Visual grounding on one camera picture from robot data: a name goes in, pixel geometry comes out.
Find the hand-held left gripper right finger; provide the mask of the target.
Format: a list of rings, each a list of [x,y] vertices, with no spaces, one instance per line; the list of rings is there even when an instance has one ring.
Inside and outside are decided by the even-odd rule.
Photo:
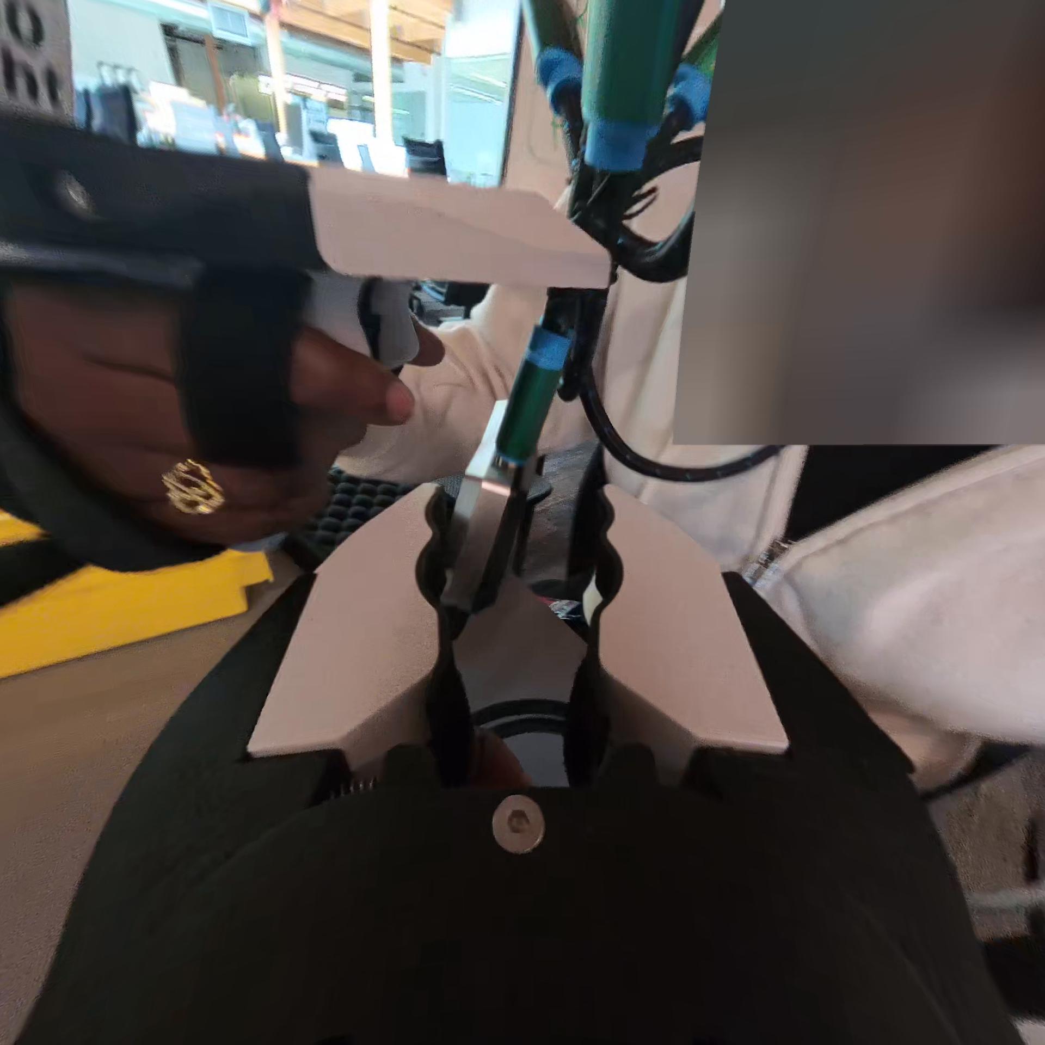
[[[593,784],[625,746],[650,751],[669,786],[702,748],[785,754],[787,733],[718,562],[614,485],[595,495],[593,517],[568,784]]]

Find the yellow plastic bin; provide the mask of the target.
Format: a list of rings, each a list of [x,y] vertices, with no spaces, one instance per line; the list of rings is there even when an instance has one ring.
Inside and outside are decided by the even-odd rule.
[[[146,573],[74,568],[1,609],[1,677],[242,616],[272,584],[268,554],[229,551]]]

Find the silver cable splitter hub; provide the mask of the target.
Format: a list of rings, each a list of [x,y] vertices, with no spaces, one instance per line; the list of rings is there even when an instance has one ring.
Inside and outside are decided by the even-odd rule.
[[[465,616],[495,602],[516,558],[524,522],[532,516],[530,491],[537,477],[537,459],[517,464],[497,449],[507,405],[507,399],[494,403],[452,507],[441,600]]]

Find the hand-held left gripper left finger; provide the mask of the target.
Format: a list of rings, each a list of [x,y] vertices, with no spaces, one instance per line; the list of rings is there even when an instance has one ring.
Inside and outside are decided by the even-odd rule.
[[[429,745],[467,782],[474,729],[440,603],[445,490],[419,486],[317,568],[247,751],[341,753],[361,776],[398,745]]]

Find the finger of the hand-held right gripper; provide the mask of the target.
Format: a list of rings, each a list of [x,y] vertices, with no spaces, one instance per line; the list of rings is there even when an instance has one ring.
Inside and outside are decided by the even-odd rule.
[[[308,193],[319,254],[345,276],[535,288],[610,281],[602,245],[535,192],[314,167]]]

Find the black foam pad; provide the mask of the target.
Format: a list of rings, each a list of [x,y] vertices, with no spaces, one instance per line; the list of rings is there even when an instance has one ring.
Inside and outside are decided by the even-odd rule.
[[[283,539],[280,550],[298,568],[314,570],[326,561],[363,526],[404,500],[413,484],[353,477],[333,466],[328,473],[329,498],[322,511]]]

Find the grey desk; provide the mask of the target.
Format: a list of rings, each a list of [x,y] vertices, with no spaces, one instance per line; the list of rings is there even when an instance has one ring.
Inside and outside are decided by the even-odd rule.
[[[176,709],[284,593],[246,613],[65,661],[1,686],[1,1041],[11,1043],[47,974],[77,882],[113,804]]]

